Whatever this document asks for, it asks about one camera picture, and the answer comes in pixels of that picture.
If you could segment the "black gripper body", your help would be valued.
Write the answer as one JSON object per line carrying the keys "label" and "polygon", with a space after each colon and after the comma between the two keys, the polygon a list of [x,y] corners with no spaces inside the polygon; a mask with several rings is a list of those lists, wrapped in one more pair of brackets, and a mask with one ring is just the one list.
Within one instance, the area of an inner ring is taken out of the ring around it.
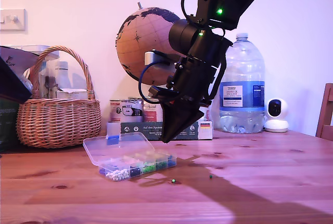
{"label": "black gripper body", "polygon": [[149,89],[153,103],[159,104],[172,105],[181,102],[210,106],[223,77],[223,68],[217,69],[194,58],[181,57],[179,62],[172,63],[172,60],[166,57],[158,57],[149,67],[163,70],[175,68],[175,73],[165,82],[166,88],[152,86]]}

